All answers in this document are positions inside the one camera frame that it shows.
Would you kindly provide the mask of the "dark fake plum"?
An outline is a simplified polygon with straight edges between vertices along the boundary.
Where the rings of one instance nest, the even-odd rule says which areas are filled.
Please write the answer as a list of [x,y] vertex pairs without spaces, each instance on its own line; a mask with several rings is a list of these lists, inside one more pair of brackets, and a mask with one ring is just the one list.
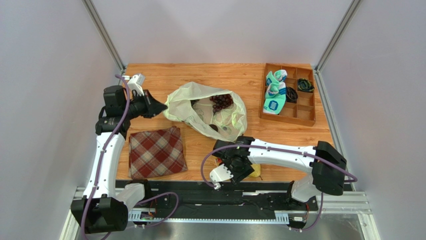
[[209,125],[209,127],[210,127],[211,129],[213,129],[214,131],[216,131],[216,132],[218,132],[218,131],[219,131],[219,128],[218,128],[216,125],[214,125],[214,124],[210,124],[210,125]]

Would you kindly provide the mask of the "white plastic bag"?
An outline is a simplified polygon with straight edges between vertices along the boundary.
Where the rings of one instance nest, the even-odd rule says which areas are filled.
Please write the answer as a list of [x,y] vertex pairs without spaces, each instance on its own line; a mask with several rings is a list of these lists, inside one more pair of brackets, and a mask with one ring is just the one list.
[[[213,102],[209,97],[230,94],[233,104],[213,113]],[[163,115],[170,121],[183,122],[200,134],[222,141],[233,142],[248,128],[247,109],[241,97],[235,92],[189,82],[167,96],[168,107]],[[209,127],[218,127],[218,132]]]

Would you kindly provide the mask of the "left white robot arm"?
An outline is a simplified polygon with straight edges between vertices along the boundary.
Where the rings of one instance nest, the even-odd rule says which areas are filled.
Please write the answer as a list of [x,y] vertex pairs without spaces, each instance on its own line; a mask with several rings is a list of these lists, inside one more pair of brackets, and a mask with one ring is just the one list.
[[116,192],[116,177],[121,151],[131,120],[153,118],[167,106],[149,90],[113,85],[103,90],[104,106],[95,124],[96,152],[88,184],[70,210],[81,227],[82,235],[124,231],[129,212],[145,198],[144,183],[129,183]]

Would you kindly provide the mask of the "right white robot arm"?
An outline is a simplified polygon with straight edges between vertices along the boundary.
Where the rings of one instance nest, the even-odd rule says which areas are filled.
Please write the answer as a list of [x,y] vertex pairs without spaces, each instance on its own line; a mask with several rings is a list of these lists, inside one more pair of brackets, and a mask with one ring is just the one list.
[[291,200],[306,203],[321,193],[341,196],[347,175],[347,161],[330,143],[290,146],[266,142],[251,136],[239,136],[235,142],[217,140],[212,155],[221,160],[209,173],[214,189],[230,181],[236,185],[254,172],[253,166],[274,165],[304,172],[287,189]]

